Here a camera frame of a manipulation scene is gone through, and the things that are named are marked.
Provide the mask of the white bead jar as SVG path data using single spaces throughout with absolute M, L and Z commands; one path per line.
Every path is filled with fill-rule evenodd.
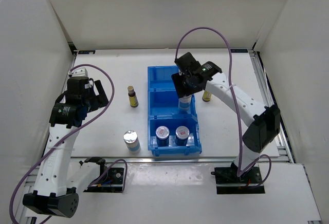
M 123 141 L 131 153 L 138 153 L 140 151 L 140 142 L 134 130 L 126 131 L 123 135 Z
M 178 99 L 178 108 L 182 111 L 188 111 L 190 109 L 192 96 L 184 96 Z

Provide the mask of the sauce jar white lid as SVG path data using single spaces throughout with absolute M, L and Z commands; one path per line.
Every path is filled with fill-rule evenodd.
M 170 131 L 166 126 L 159 126 L 155 132 L 157 145 L 160 147 L 169 145 Z
M 188 142 L 190 131 L 186 126 L 179 126 L 175 131 L 175 143 L 177 146 L 185 146 Z

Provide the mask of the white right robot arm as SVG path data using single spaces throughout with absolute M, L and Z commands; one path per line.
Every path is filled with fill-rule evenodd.
M 178 73 L 172 75 L 172 81 L 179 98 L 207 91 L 236 113 L 239 154 L 233 162 L 231 178 L 238 183 L 244 182 L 264 148 L 280 132 L 280 109 L 274 104 L 266 106 L 247 95 L 211 61 L 201 64 L 188 52 L 174 63 Z

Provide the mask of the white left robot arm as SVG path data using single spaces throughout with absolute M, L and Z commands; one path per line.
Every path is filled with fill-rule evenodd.
M 67 172 L 78 129 L 88 113 L 108 105 L 99 80 L 70 77 L 67 90 L 55 101 L 50 116 L 46 158 L 40 164 L 34 190 L 23 197 L 23 205 L 37 214 L 71 218 L 78 207 L 78 191 L 88 187 L 87 180 L 102 183 L 108 171 L 100 165 L 87 166 L 67 181 Z

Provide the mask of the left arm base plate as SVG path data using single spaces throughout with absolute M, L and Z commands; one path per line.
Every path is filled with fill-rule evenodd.
M 86 163 L 96 165 L 99 173 L 89 186 L 83 191 L 86 193 L 123 193 L 125 190 L 128 164 L 124 159 L 115 160 L 109 166 L 101 157 L 89 157 L 79 162 L 81 166 Z

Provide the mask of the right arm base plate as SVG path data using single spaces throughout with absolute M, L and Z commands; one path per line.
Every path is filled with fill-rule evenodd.
M 253 167 L 242 177 L 238 177 L 231 167 L 215 167 L 211 172 L 215 177 L 218 195 L 265 194 L 262 175 L 258 166 Z

